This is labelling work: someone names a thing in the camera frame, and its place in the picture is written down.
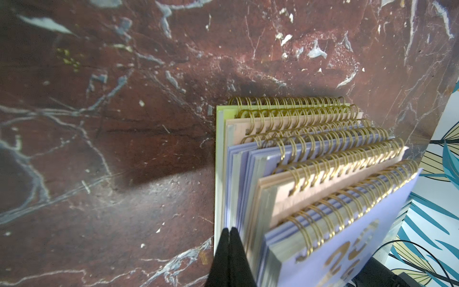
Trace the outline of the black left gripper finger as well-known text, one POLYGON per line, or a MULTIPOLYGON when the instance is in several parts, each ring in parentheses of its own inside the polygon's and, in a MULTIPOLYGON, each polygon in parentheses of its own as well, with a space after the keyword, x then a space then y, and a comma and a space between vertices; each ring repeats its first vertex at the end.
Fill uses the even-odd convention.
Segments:
POLYGON ((256 287, 238 229, 224 228, 205 287, 256 287))

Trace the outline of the pink calendar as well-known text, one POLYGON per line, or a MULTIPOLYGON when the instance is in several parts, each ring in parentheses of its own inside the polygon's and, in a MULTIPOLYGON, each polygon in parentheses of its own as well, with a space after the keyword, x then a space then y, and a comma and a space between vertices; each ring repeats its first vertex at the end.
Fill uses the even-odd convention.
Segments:
POLYGON ((216 113, 215 228, 224 227, 229 204, 228 151, 244 141, 262 144, 273 136, 319 133, 367 126, 355 105, 328 98, 324 104, 262 104, 218 106, 216 113))
POLYGON ((401 161, 407 149, 403 140, 393 138, 282 166, 279 173, 261 178, 245 230, 252 274, 258 274, 268 231, 308 205, 401 161))

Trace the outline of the purple calendar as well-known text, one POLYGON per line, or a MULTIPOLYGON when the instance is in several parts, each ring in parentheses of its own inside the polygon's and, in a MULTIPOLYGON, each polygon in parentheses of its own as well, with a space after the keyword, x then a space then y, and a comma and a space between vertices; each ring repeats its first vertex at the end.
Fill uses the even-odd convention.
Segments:
POLYGON ((265 141, 273 138, 295 135, 324 133, 328 131, 350 130, 369 127, 368 120, 351 118, 328 123, 313 123, 314 118, 301 117, 292 121, 276 117, 273 121, 262 123, 261 120, 219 119, 216 134, 216 185, 215 185, 215 232, 221 231, 232 223, 226 212, 239 198, 241 176, 246 168, 241 165, 246 151, 262 147, 265 141))
POLYGON ((315 135, 295 135, 278 137, 265 141, 262 147, 246 151, 241 165, 246 168, 241 176, 237 205, 231 206, 226 212, 231 216, 232 223, 227 227, 236 227, 242 241, 246 240, 248 224, 251 216, 253 199, 258 181, 276 173, 279 166, 290 163, 304 162, 322 155, 331 154, 345 149, 373 144, 389 139, 389 133, 377 127, 328 131, 315 135))
POLYGON ((264 237, 257 285, 343 286, 386 237, 419 173, 400 161, 288 217, 264 237))

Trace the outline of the green desk calendar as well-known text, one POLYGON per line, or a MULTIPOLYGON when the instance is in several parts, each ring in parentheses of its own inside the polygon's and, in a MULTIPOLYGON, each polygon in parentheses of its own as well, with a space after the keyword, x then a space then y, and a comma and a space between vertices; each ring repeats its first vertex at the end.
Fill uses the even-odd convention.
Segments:
POLYGON ((247 136, 357 118, 343 98, 239 98, 216 107, 214 249, 224 228, 227 149, 247 136))

